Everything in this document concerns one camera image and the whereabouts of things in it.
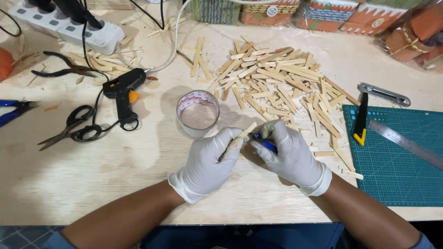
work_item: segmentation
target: cutting mat grid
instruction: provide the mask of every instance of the cutting mat grid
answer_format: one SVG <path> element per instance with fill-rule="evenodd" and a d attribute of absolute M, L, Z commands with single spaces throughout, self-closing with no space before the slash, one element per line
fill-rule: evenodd
<path fill-rule="evenodd" d="M 387 206 L 443 206 L 443 171 L 370 129 L 353 139 L 358 106 L 343 105 L 358 187 Z M 370 119 L 443 157 L 443 113 L 368 107 Z"/>

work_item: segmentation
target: person's left hand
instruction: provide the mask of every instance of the person's left hand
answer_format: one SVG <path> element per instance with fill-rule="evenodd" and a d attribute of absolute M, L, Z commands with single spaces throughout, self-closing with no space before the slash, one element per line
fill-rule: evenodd
<path fill-rule="evenodd" d="M 215 136 L 195 140 L 186 166 L 169 176 L 169 185 L 191 204 L 219 188 L 228 180 L 237 162 L 243 138 L 236 137 L 242 131 L 224 127 Z"/>

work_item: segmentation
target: round sticker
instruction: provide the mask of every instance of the round sticker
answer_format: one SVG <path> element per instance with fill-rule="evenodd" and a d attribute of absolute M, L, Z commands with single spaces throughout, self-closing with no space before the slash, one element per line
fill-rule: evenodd
<path fill-rule="evenodd" d="M 269 17 L 273 17 L 273 16 L 277 15 L 277 13 L 278 13 L 278 9 L 277 9 L 277 6 L 275 6 L 275 5 L 269 6 L 268 10 L 266 11 L 266 14 Z"/>
<path fill-rule="evenodd" d="M 380 18 L 380 19 L 378 19 L 378 20 L 376 20 L 375 22 L 372 23 L 372 27 L 378 27 L 378 26 L 380 26 L 384 21 L 385 21 L 384 18 Z"/>

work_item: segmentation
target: power outlet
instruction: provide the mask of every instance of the power outlet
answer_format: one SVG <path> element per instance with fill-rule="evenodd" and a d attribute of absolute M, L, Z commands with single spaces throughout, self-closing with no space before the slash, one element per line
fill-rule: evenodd
<path fill-rule="evenodd" d="M 45 34 L 82 46 L 84 25 L 67 18 L 58 8 L 48 13 L 22 0 L 9 9 L 8 13 Z M 86 26 L 86 48 L 101 54 L 112 54 L 117 43 L 125 38 L 124 32 L 116 24 L 100 19 L 99 22 L 103 25 L 100 30 Z"/>

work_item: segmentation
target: white glove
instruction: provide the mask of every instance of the white glove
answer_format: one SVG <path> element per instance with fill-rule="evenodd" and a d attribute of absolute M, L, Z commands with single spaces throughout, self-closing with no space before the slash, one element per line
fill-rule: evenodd
<path fill-rule="evenodd" d="M 228 180 L 237 162 L 243 138 L 236 137 L 242 131 L 224 127 L 215 136 L 195 140 L 186 166 L 169 176 L 169 185 L 191 204 L 218 189 Z"/>
<path fill-rule="evenodd" d="M 300 132 L 284 125 L 282 120 L 266 122 L 261 137 L 272 137 L 278 155 L 256 141 L 251 145 L 268 168 L 280 177 L 300 186 L 306 196 L 319 196 L 326 192 L 332 179 L 330 168 L 313 157 Z"/>

